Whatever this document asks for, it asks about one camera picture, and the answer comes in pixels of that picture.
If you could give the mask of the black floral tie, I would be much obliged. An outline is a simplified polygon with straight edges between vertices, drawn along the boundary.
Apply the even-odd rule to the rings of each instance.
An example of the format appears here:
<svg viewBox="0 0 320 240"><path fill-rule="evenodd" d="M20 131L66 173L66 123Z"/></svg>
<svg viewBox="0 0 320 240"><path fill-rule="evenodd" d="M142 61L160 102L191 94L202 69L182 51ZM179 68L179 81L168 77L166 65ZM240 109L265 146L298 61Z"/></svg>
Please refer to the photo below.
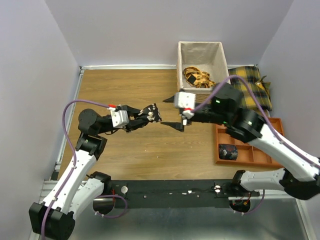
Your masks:
<svg viewBox="0 0 320 240"><path fill-rule="evenodd" d="M138 114L137 119L144 120L147 123L158 123L162 121L162 117L156 103L152 103L143 108Z"/></svg>

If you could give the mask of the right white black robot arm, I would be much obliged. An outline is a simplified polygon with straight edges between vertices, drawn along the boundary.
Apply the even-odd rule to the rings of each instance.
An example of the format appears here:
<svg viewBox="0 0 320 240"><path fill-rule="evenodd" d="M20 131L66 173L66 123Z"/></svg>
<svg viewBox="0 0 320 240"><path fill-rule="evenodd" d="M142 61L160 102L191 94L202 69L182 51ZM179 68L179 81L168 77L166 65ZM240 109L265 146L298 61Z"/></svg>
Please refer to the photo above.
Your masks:
<svg viewBox="0 0 320 240"><path fill-rule="evenodd" d="M167 102L179 110L181 122L170 126L183 131L192 123L215 124L217 164L267 167L268 171L238 170L230 191L241 196L256 190L279 190L309 200L320 193L320 161L284 137L268 118L241 107L241 91L230 84L213 89L213 97L198 103L196 95L179 91Z"/></svg>

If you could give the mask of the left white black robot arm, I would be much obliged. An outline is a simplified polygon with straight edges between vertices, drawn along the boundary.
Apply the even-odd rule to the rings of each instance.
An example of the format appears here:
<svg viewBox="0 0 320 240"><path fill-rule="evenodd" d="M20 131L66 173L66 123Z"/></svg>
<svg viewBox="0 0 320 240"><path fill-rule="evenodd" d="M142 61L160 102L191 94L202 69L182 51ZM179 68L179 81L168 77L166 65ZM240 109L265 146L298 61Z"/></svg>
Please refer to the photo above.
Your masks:
<svg viewBox="0 0 320 240"><path fill-rule="evenodd" d="M114 134L118 130L127 133L145 127L148 123L162 120L155 103L143 109L128 105L106 105L110 111L105 116L87 108L78 116L79 138L71 146L72 158L64 173L51 192L42 202L34 202L29 208L32 231L43 239L67 240L71 236L76 219L96 197L109 197L112 193L111 177L101 172L89 176L87 184L82 181L87 172L96 164L107 144L100 134Z"/></svg>

